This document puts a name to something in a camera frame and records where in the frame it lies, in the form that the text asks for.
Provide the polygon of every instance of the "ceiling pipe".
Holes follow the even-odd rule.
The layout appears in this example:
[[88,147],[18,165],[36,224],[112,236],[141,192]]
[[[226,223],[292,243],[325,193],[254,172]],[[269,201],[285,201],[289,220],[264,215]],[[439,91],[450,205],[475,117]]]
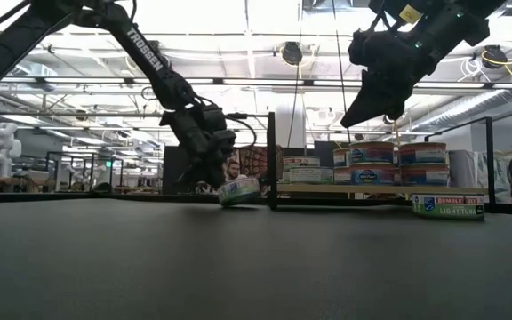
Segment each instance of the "ceiling pipe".
[[[511,77],[502,78],[501,82],[510,81]],[[486,110],[502,106],[512,100],[512,91],[499,89],[478,94],[474,97],[462,97],[454,102],[436,109],[422,118],[414,121],[412,126],[403,125],[401,129],[420,130],[432,125],[455,123],[462,119],[485,112]]]

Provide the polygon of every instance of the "stacked tuna cans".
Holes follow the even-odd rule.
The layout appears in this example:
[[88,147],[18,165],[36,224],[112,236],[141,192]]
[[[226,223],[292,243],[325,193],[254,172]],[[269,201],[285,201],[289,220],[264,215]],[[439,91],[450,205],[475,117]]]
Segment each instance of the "stacked tuna cans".
[[395,184],[392,143],[378,141],[354,143],[348,149],[345,163],[338,161],[342,152],[333,151],[335,184],[362,186]]
[[333,184],[333,169],[321,167],[318,157],[286,156],[283,180],[291,184]]
[[447,187],[450,168],[445,143],[421,142],[400,146],[404,186]]

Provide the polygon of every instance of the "black metal frame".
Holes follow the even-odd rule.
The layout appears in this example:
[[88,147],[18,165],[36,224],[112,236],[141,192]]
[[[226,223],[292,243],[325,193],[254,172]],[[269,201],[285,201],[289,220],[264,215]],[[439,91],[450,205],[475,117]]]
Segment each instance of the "black metal frame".
[[[67,152],[67,151],[49,151],[46,153],[46,164],[44,166],[45,170],[46,171],[49,171],[49,163],[51,162],[51,156],[52,155],[56,155],[56,156],[60,156],[60,157],[63,157],[63,156],[67,156],[67,157],[70,157],[70,165],[72,165],[74,163],[74,159],[82,159],[84,160],[84,164],[83,164],[83,171],[82,171],[82,175],[83,177],[86,176],[86,161],[88,160],[86,157],[83,157],[83,156],[72,156],[73,152]],[[120,161],[122,163],[122,171],[120,171],[120,185],[122,185],[122,181],[124,180],[124,160],[123,159],[120,159],[120,158],[117,158],[115,156],[98,156],[96,157],[96,153],[94,152],[74,152],[74,153],[77,153],[77,154],[84,154],[84,155],[92,155],[91,156],[91,166],[90,166],[90,181],[93,180],[94,178],[94,161],[98,161],[98,160],[109,160],[111,163],[112,163],[112,167],[110,168],[110,179],[109,179],[109,184],[110,186],[112,186],[112,179],[114,177],[114,162],[115,161]],[[55,163],[55,168],[54,168],[54,180],[56,181],[58,178],[59,178],[59,162],[58,160],[55,160],[54,163]],[[68,190],[70,190],[70,188],[72,187],[72,173],[70,173],[68,175]]]

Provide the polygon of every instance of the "ceiling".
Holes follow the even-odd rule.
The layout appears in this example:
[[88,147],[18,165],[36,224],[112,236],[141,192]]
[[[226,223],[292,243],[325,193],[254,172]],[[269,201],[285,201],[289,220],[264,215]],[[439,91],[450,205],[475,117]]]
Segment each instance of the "ceiling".
[[[0,15],[16,5],[18,0],[0,0]],[[118,2],[128,12],[131,1]],[[347,48],[352,33],[367,29],[374,13],[366,8],[366,1],[336,1],[337,19],[332,10],[325,10],[325,2],[317,8],[311,4],[318,1],[301,0],[138,0],[135,21],[148,40],[157,40],[161,50],[171,61],[173,68],[185,77],[242,77],[267,79],[293,79],[297,69],[283,62],[278,54],[286,41],[301,42],[304,52],[300,77],[306,79],[339,79],[341,71],[345,80],[360,80],[363,67],[348,61]],[[0,31],[11,23],[0,25]],[[471,82],[499,81],[508,76],[504,68],[483,69],[484,75],[464,76],[463,68],[474,51],[482,52],[488,44],[499,44],[512,60],[512,16],[494,15],[490,27],[492,36],[471,48],[460,44],[452,51],[436,72],[424,81]],[[127,57],[121,46],[108,32],[99,29],[69,26],[59,33],[46,37],[26,58],[26,61],[40,63],[58,76],[112,76],[143,77]],[[0,86],[0,91],[41,106],[42,94],[17,93],[22,86]],[[217,102],[225,112],[264,114],[274,111],[278,100],[293,99],[293,89],[274,92],[258,86],[221,87],[198,86],[197,93]],[[338,122],[325,125],[321,111],[341,112],[346,107],[341,92],[305,92],[303,101],[308,114],[308,129],[340,129]],[[347,93],[347,105],[355,93]],[[407,101],[404,121],[410,116],[421,116],[430,112],[440,103],[450,100],[452,95],[415,94]],[[140,94],[127,96],[112,94],[72,95],[47,94],[45,105],[54,104],[52,112],[87,109],[92,112],[163,112],[156,101],[146,101]],[[124,126],[155,127],[157,118],[125,118]],[[251,119],[254,128],[265,128]],[[360,124],[356,130],[380,128],[381,119]],[[163,143],[175,143],[170,132],[157,132],[155,139]],[[250,142],[250,135],[243,143]]]

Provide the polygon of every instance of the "blue can label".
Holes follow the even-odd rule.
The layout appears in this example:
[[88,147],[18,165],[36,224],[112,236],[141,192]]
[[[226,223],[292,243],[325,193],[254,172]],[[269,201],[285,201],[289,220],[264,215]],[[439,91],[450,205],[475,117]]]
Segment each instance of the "blue can label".
[[392,185],[395,183],[393,168],[354,170],[351,180],[356,185]]

